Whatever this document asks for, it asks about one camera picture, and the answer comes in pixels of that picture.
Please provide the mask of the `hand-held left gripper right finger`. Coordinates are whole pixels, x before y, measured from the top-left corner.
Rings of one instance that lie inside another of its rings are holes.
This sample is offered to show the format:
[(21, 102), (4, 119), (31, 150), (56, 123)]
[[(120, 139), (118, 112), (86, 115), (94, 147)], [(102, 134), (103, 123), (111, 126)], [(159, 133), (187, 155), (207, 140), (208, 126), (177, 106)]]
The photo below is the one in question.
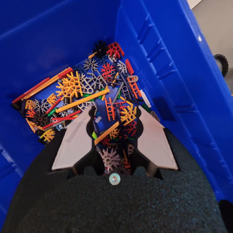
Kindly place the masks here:
[(137, 106), (136, 118), (135, 150), (158, 168), (178, 170), (164, 126), (142, 106)]

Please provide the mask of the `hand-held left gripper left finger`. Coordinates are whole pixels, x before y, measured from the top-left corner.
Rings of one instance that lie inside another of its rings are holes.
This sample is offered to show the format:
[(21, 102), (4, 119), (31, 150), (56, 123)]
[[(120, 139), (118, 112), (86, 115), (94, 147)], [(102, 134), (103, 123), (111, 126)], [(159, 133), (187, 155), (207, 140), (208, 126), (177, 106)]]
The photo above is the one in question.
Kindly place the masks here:
[(51, 170), (71, 168), (91, 151), (92, 133), (88, 135), (87, 125), (92, 112), (95, 112), (95, 107), (87, 107), (68, 125)]

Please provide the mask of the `pile of colourful toy pieces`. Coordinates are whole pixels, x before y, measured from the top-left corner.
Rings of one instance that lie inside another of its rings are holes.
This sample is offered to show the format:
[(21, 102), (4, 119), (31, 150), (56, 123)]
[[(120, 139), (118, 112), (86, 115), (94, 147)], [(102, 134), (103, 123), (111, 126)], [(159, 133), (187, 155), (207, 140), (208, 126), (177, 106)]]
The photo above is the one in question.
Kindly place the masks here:
[(131, 170), (128, 156), (134, 151), (136, 140), (136, 103), (153, 117), (146, 96), (139, 90), (138, 76), (118, 42), (106, 45), (98, 41), (93, 54), (84, 64), (68, 67), (52, 78), (46, 78), (12, 101), (11, 106), (26, 119), (33, 133), (43, 145), (48, 145), (55, 135), (65, 129), (89, 106), (95, 109), (94, 132), (97, 151), (101, 155), (105, 173), (113, 168)]

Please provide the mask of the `blue plastic bin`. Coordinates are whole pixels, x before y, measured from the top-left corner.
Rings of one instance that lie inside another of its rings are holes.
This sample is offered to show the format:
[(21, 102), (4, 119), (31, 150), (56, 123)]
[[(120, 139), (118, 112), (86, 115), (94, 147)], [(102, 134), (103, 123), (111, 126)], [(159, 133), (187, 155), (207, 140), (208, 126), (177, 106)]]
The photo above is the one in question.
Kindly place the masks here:
[(44, 146), (11, 102), (117, 42), (152, 110), (233, 202), (233, 98), (185, 0), (0, 1), (0, 228)]

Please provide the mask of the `grey toy wheel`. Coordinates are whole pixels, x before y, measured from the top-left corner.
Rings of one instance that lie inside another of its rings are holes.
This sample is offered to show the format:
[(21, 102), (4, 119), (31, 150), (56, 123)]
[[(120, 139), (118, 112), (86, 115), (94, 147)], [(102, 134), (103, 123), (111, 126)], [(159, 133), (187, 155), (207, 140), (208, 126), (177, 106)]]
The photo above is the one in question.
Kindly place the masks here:
[(214, 55), (214, 59), (222, 73), (222, 76), (225, 78), (225, 76), (228, 73), (228, 69), (229, 69), (229, 64), (228, 64), (226, 57), (222, 54), (216, 54)]

